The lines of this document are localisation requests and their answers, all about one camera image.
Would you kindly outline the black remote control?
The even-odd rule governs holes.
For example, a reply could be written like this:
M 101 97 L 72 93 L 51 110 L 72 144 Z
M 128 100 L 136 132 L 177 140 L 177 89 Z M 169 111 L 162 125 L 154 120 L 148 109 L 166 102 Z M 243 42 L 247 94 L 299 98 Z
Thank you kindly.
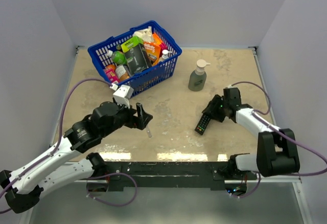
M 210 121 L 210 116 L 203 114 L 195 127 L 195 132 L 199 135 L 203 135 Z

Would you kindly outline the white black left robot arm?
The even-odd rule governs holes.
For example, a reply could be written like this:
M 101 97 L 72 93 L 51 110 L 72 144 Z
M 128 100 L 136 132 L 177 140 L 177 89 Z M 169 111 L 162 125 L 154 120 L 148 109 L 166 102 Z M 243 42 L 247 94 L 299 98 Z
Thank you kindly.
M 101 179 L 107 168 L 98 153 L 90 153 L 67 168 L 63 164 L 99 145 L 103 138 L 123 126 L 145 129 L 152 118 L 140 103 L 132 108 L 115 102 L 103 102 L 36 159 L 17 170 L 1 171 L 1 196 L 5 197 L 9 209 L 19 214 L 70 182 L 84 178 Z

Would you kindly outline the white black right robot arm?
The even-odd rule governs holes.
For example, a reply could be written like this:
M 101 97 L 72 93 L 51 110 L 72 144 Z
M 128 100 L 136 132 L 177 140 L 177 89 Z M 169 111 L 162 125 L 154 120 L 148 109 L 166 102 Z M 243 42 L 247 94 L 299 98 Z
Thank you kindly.
M 195 131 L 202 135 L 211 120 L 223 122 L 229 118 L 258 140 L 256 154 L 235 154 L 228 160 L 228 175 L 235 180 L 246 171 L 257 172 L 264 177 L 298 173 L 300 162 L 297 146 L 287 139 L 294 140 L 294 132 L 266 120 L 260 121 L 254 115 L 252 106 L 242 103 L 238 88 L 225 88 L 223 96 L 215 95 L 202 111 Z

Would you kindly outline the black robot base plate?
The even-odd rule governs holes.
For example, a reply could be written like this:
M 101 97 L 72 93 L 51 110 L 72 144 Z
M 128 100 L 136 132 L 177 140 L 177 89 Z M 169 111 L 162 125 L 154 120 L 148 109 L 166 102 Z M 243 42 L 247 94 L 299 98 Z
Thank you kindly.
M 92 177 L 109 173 L 130 175 L 139 188 L 207 188 L 225 190 L 228 181 L 234 186 L 243 177 L 256 180 L 249 171 L 239 171 L 228 162 L 106 162 L 106 169 Z

